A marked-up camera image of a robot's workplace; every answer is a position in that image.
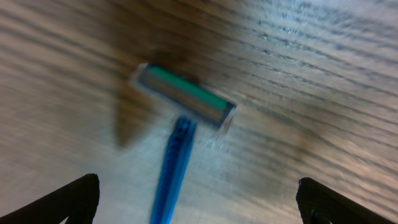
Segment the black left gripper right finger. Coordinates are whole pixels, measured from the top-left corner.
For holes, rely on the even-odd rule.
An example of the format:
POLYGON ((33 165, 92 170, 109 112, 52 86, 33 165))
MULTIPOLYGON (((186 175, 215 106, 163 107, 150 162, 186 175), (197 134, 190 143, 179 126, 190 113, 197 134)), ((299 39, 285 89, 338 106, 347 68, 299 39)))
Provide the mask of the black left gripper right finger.
POLYGON ((394 224, 309 177, 299 180, 296 201, 303 224, 394 224))

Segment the blue disposable razor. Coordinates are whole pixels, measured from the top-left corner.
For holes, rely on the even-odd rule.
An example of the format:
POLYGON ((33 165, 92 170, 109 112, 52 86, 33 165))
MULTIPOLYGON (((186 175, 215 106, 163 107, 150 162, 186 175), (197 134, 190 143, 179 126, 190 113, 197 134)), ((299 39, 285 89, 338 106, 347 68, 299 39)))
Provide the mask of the blue disposable razor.
POLYGON ((199 120, 219 133, 231 126, 237 104, 153 63, 141 63, 131 85, 177 105, 182 112, 165 147, 150 224, 169 224, 193 149, 199 120))

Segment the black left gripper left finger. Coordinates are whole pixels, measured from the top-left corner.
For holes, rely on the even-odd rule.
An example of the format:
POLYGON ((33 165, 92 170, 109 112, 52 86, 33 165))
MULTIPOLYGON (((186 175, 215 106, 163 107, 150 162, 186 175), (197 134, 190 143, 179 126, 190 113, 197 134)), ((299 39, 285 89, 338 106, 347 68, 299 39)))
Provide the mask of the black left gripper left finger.
POLYGON ((100 200, 100 181, 86 174, 40 199, 1 217, 1 224, 92 224, 100 200))

